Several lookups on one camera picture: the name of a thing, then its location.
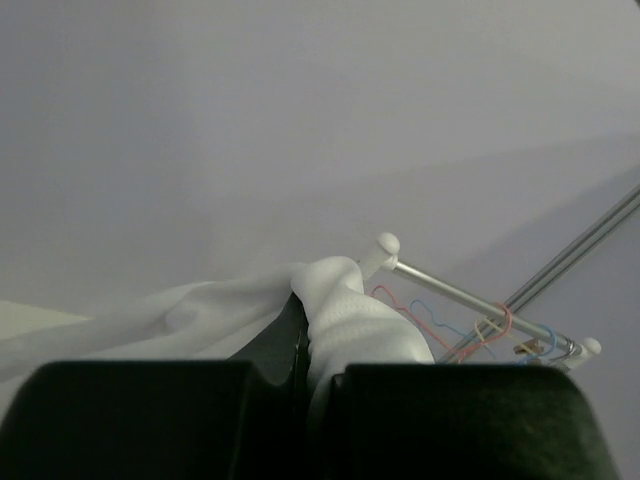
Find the white t shirt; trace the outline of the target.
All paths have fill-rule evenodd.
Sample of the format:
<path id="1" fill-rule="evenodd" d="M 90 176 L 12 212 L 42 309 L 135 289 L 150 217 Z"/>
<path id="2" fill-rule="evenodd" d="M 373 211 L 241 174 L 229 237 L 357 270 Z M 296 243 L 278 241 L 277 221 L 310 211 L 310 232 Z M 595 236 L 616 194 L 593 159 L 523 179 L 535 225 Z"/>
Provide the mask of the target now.
<path id="1" fill-rule="evenodd" d="M 257 277 L 184 285 L 90 320 L 6 338 L 1 404 L 38 367 L 58 360 L 228 359 L 272 324 L 291 296 L 309 323 L 313 394 L 352 363 L 434 361 L 414 325 L 365 294 L 359 265 L 336 256 Z"/>

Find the light blue wire hanger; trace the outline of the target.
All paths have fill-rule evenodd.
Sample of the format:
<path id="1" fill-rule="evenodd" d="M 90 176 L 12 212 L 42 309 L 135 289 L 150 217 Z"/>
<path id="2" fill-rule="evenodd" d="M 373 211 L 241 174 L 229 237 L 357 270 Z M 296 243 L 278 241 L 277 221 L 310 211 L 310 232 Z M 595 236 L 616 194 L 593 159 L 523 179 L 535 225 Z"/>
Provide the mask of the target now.
<path id="1" fill-rule="evenodd" d="M 483 316 L 477 317 L 470 323 L 471 317 L 463 315 L 461 319 L 452 322 L 446 317 L 439 315 L 426 301 L 414 299 L 409 303 L 409 317 L 422 332 L 433 339 L 437 344 L 436 358 L 440 363 L 445 363 L 444 356 L 452 354 L 453 363 L 462 364 L 464 362 L 476 363 L 507 363 L 514 365 L 541 365 L 551 362 L 551 354 L 557 349 L 558 338 L 550 328 L 544 330 L 551 335 L 551 343 L 547 344 L 539 339 L 540 346 L 545 348 L 545 352 L 538 357 L 515 355 L 515 346 L 507 338 L 498 339 L 485 346 L 478 345 L 478 339 L 473 332 L 474 323 Z M 515 323 L 512 322 L 511 332 L 524 342 L 531 339 L 525 338 L 516 332 Z"/>

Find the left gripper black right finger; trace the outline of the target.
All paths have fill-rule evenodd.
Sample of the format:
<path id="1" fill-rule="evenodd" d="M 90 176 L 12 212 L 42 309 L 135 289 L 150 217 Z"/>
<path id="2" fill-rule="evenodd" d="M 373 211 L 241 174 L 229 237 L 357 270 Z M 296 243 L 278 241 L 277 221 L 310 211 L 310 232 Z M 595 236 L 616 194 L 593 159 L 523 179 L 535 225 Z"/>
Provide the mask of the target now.
<path id="1" fill-rule="evenodd" d="M 580 389 L 547 367 L 351 365 L 319 435 L 328 479 L 617 479 Z"/>

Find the pink wire hanger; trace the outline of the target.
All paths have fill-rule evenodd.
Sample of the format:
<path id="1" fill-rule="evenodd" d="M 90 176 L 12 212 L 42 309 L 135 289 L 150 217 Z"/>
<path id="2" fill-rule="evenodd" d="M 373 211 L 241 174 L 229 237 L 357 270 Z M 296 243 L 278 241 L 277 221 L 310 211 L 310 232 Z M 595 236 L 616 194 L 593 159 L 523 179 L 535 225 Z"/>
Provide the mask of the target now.
<path id="1" fill-rule="evenodd" d="M 370 295 L 416 326 L 438 363 L 497 361 L 493 344 L 510 335 L 511 324 L 505 318 L 485 317 L 451 300 L 437 299 L 434 294 L 407 296 L 376 285 Z"/>

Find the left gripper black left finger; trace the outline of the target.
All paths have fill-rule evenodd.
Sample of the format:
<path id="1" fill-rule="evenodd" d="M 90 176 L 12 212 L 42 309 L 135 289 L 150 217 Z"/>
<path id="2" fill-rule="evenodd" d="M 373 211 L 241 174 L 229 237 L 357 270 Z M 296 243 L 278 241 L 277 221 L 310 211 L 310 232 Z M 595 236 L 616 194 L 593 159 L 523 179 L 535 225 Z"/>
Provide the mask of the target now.
<path id="1" fill-rule="evenodd" d="M 290 297 L 228 360 L 37 369 L 1 425 L 5 479 L 298 479 L 307 320 Z"/>

